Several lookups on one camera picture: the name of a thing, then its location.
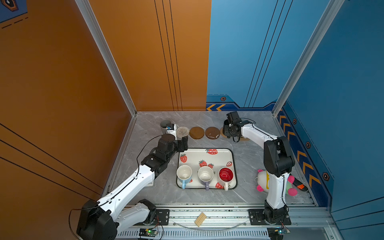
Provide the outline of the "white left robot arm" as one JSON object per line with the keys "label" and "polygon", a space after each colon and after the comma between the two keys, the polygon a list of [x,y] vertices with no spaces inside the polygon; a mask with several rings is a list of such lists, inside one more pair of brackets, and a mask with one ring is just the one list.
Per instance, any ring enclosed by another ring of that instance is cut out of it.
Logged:
{"label": "white left robot arm", "polygon": [[157,147],[139,163],[123,183],[97,201],[87,201],[80,211],[77,229],[79,240],[114,240],[118,233],[132,226],[154,221],[156,206],[143,199],[133,207],[127,204],[148,184],[164,172],[176,153],[188,150],[188,137],[177,140],[172,134],[159,137]]}

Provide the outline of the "light brown wooden round coaster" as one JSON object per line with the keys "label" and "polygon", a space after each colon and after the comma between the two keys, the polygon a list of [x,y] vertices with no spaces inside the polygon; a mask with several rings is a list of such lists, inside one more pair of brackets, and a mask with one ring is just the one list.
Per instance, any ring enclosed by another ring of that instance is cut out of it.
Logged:
{"label": "light brown wooden round coaster", "polygon": [[199,140],[205,135],[205,130],[201,127],[193,127],[190,129],[190,137]]}

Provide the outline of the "white mug blue handle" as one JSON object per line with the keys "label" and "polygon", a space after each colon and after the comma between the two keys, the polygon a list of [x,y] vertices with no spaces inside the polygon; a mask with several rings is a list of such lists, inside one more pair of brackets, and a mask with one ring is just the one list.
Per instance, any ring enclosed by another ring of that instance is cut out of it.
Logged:
{"label": "white mug blue handle", "polygon": [[185,189],[186,185],[192,179],[193,170],[188,165],[182,165],[177,169],[177,177],[179,182],[181,183],[181,188]]}

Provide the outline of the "grey metal mug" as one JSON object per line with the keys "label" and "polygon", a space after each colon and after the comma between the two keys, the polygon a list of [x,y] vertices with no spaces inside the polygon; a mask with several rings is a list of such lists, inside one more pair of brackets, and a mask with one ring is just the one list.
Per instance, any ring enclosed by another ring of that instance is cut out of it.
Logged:
{"label": "grey metal mug", "polygon": [[177,136],[177,128],[178,126],[174,123],[172,123],[170,120],[163,120],[160,123],[162,134],[171,134],[174,135],[175,137]]}

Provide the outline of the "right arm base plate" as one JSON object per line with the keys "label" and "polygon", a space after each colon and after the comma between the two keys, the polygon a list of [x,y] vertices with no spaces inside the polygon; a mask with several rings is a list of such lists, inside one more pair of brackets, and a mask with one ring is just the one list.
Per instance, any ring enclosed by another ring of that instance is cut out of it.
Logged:
{"label": "right arm base plate", "polygon": [[270,223],[266,221],[266,216],[264,214],[264,209],[249,209],[249,220],[252,226],[263,225],[263,226],[280,226],[283,224],[284,226],[290,226],[292,224],[291,218],[289,215],[282,217],[276,223]]}

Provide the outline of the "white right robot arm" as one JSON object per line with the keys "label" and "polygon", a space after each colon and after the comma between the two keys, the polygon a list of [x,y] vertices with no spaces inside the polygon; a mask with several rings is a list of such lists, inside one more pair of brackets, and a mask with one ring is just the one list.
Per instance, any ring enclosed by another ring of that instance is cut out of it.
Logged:
{"label": "white right robot arm", "polygon": [[227,114],[223,134],[227,138],[249,139],[264,150],[263,163],[269,177],[269,193],[261,217],[267,224],[282,224],[288,216],[286,190],[292,168],[295,166],[294,153],[285,136],[277,137],[242,120],[237,112]]}

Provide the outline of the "rattan woven round coaster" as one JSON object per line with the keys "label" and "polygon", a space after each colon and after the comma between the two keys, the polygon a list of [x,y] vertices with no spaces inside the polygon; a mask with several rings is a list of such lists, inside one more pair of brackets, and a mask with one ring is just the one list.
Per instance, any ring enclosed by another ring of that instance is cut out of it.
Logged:
{"label": "rattan woven round coaster", "polygon": [[224,132],[223,132],[223,128],[220,129],[220,134],[223,138],[226,138],[226,136],[224,135]]}

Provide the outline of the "dark brown wooden round coaster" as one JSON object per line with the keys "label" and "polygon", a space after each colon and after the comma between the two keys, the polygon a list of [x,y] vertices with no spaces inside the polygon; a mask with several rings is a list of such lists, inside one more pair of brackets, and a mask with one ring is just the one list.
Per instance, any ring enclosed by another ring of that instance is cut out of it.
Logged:
{"label": "dark brown wooden round coaster", "polygon": [[205,135],[210,140],[216,140],[216,139],[218,139],[220,137],[221,132],[216,127],[209,127],[209,128],[206,129]]}

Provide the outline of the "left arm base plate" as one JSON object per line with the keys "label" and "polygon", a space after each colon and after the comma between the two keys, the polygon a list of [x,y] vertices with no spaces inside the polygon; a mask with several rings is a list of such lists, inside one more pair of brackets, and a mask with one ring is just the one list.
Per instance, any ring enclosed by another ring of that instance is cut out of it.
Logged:
{"label": "left arm base plate", "polygon": [[154,214],[154,218],[148,222],[145,221],[144,223],[138,223],[135,224],[135,226],[155,226],[158,224],[158,220],[160,221],[160,224],[164,227],[169,224],[170,220],[170,210],[169,209],[156,209],[156,212]]}

